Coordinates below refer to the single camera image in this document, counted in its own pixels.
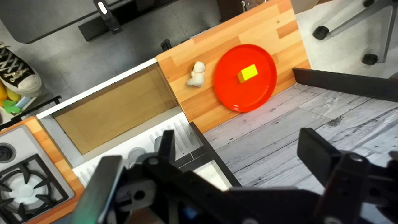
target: yellow object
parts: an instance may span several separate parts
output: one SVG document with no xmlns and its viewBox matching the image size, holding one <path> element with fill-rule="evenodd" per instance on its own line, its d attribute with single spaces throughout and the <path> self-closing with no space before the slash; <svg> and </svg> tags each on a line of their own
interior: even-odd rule
<svg viewBox="0 0 398 224">
<path fill-rule="evenodd" d="M 0 105 L 3 105 L 3 100 L 9 98 L 6 87 L 0 82 Z"/>
<path fill-rule="evenodd" d="M 9 95 L 9 98 L 10 98 L 11 100 L 14 100 L 14 102 L 18 102 L 18 100 L 21 99 L 21 95 L 20 95 L 20 94 L 10 90 L 9 88 L 8 88 L 8 95 Z"/>
<path fill-rule="evenodd" d="M 251 64 L 244 69 L 240 71 L 240 73 L 238 74 L 240 83 L 246 82 L 248 79 L 255 77 L 259 74 L 258 67 L 256 64 Z"/>
</svg>

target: wooden countertop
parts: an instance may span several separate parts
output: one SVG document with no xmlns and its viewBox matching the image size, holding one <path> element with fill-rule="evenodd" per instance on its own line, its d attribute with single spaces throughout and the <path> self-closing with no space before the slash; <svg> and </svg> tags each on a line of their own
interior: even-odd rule
<svg viewBox="0 0 398 224">
<path fill-rule="evenodd" d="M 310 68 L 290 0 L 270 0 L 157 56 L 187 118 L 207 132 L 239 113 L 225 108 L 213 90 L 220 57 L 241 43 L 254 43 L 273 56 L 278 68 L 274 94 L 296 83 L 292 67 Z M 205 83 L 187 85 L 195 61 L 207 64 Z"/>
<path fill-rule="evenodd" d="M 49 158 L 51 161 L 55 164 L 55 166 L 60 170 L 65 180 L 70 184 L 72 190 L 75 191 L 75 196 L 71 197 L 70 200 L 60 204 L 59 206 L 39 215 L 35 219 L 31 219 L 29 222 L 35 222 L 35 224 L 49 224 L 54 222 L 55 220 L 61 219 L 62 216 L 67 215 L 69 212 L 74 211 L 75 206 L 79 202 L 79 199 L 81 194 L 85 190 L 85 186 L 80 183 L 79 178 L 75 175 L 72 168 L 70 164 L 66 161 L 64 154 L 59 149 L 59 146 L 54 143 L 52 138 L 49 135 L 46 129 L 41 125 L 41 123 L 35 118 L 30 117 L 20 122 L 19 124 L 13 125 L 9 129 L 5 129 L 4 132 L 8 132 L 13 128 L 20 127 L 20 125 L 26 125 L 41 148 L 47 153 Z"/>
</svg>

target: small white figurine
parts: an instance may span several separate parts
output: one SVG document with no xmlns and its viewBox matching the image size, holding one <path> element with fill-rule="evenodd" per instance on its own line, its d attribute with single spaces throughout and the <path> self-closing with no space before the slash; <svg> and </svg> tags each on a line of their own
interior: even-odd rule
<svg viewBox="0 0 398 224">
<path fill-rule="evenodd" d="M 204 83 L 205 66 L 202 61 L 197 61 L 193 71 L 190 72 L 190 78 L 188 79 L 188 85 L 200 87 Z"/>
</svg>

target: gas stove burner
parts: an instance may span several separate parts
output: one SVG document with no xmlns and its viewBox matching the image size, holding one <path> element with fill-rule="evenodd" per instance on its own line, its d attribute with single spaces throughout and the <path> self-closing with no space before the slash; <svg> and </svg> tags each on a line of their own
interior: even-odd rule
<svg viewBox="0 0 398 224">
<path fill-rule="evenodd" d="M 24 175 L 23 171 L 13 171 L 3 179 L 3 185 L 9 188 L 1 191 L 1 199 L 11 201 L 6 205 L 10 210 L 18 211 L 24 206 L 25 211 L 34 211 L 52 204 L 46 204 L 44 200 L 51 194 L 49 180 L 37 171 L 31 171 L 29 175 Z"/>
<path fill-rule="evenodd" d="M 0 224 L 28 221 L 67 197 L 37 154 L 0 170 Z"/>
<path fill-rule="evenodd" d="M 0 143 L 0 163 L 8 163 L 15 158 L 15 150 L 9 144 Z"/>
</svg>

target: shoe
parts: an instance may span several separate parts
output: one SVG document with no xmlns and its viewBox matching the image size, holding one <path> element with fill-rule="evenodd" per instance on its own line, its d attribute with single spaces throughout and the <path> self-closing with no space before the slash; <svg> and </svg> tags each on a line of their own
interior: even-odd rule
<svg viewBox="0 0 398 224">
<path fill-rule="evenodd" d="M 0 79 L 10 90 L 36 97 L 42 85 L 40 76 L 8 46 L 0 42 Z"/>
</svg>

